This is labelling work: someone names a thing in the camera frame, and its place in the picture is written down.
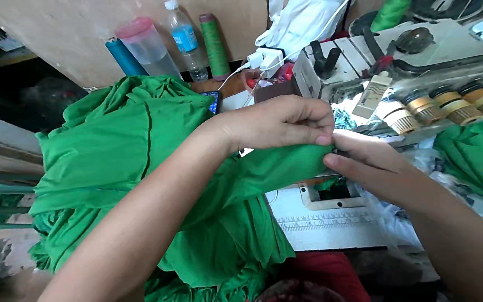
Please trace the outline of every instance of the hand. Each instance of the hand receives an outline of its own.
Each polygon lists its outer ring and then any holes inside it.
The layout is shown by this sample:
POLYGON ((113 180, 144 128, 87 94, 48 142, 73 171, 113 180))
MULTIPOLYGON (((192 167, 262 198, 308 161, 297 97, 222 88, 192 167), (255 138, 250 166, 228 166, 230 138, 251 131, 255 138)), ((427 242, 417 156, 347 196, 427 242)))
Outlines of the hand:
POLYGON ((327 146, 334 129, 328 102, 294 95, 221 113, 206 123, 225 134, 231 152, 303 143, 327 146))
POLYGON ((379 139, 336 129, 333 144, 349 158, 327 154, 325 165, 358 182, 380 199, 407 209, 424 205, 436 197, 453 198, 446 189, 379 139))

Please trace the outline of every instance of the bottle label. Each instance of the bottle label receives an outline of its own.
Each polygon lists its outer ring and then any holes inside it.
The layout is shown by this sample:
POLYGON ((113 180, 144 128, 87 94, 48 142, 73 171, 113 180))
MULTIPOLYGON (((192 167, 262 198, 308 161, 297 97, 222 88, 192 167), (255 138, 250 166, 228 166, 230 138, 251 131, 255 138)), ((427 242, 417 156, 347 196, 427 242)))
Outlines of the bottle label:
POLYGON ((188 52, 197 48, 197 38, 191 25, 180 26, 173 30, 172 34, 179 51, 188 52))

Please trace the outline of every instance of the left hand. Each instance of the left hand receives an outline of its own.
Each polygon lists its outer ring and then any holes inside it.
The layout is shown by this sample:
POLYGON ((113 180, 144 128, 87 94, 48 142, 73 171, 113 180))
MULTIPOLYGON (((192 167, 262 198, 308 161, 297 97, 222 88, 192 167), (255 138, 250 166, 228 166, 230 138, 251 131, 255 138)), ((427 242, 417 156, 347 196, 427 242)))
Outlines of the left hand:
POLYGON ((220 129, 235 152, 305 143, 327 146, 334 119, 328 102, 286 95, 218 114, 203 126, 220 129))

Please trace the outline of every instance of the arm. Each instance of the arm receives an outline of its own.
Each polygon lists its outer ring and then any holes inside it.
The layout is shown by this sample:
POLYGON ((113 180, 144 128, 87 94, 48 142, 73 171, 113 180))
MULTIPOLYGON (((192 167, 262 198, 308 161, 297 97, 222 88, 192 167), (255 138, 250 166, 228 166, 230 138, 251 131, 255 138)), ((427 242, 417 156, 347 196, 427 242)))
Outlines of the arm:
POLYGON ((437 273, 454 294, 483 301, 483 220, 384 142, 335 130, 324 163, 372 194, 406 209, 437 273))
POLYGON ((242 148, 329 145, 333 125, 329 104, 295 96, 204 122, 91 231, 39 301, 116 301, 135 293, 228 155, 242 148))

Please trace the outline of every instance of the green thread cone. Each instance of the green thread cone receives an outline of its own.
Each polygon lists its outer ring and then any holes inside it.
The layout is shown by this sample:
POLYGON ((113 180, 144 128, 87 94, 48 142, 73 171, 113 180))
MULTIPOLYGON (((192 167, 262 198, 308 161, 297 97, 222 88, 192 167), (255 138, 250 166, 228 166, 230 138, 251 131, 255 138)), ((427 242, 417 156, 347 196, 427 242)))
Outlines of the green thread cone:
POLYGON ((201 22, 202 35, 210 60, 211 74, 215 80, 224 81, 231 72, 214 16, 211 13, 204 13, 198 18, 201 22))
POLYGON ((378 32, 397 26, 410 6, 411 0, 387 0, 374 18, 370 30, 378 32))

